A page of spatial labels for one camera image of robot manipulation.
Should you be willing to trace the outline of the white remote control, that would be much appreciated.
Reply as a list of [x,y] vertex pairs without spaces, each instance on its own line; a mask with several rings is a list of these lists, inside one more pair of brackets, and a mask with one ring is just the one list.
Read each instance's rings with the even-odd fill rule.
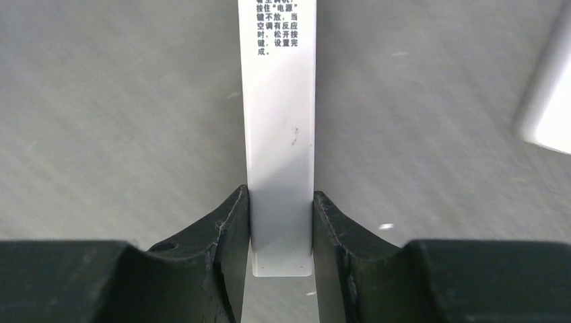
[[514,121],[524,142],[570,154],[570,2],[564,1]]

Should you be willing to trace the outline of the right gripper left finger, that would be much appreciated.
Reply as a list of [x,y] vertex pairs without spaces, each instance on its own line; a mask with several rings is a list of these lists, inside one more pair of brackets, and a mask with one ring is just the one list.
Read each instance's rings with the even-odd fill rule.
[[120,240],[1,243],[2,322],[239,322],[249,196],[141,250]]

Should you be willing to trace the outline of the slim white black remote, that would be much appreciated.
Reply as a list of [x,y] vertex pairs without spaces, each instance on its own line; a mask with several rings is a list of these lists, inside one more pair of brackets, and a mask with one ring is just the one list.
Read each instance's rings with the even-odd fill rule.
[[312,274],[316,2],[239,1],[253,275]]

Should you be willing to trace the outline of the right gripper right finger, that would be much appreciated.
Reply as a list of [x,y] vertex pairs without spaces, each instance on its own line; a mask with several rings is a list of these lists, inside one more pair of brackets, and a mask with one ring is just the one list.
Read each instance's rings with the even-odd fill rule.
[[569,322],[570,246],[412,240],[395,246],[313,200],[321,322]]

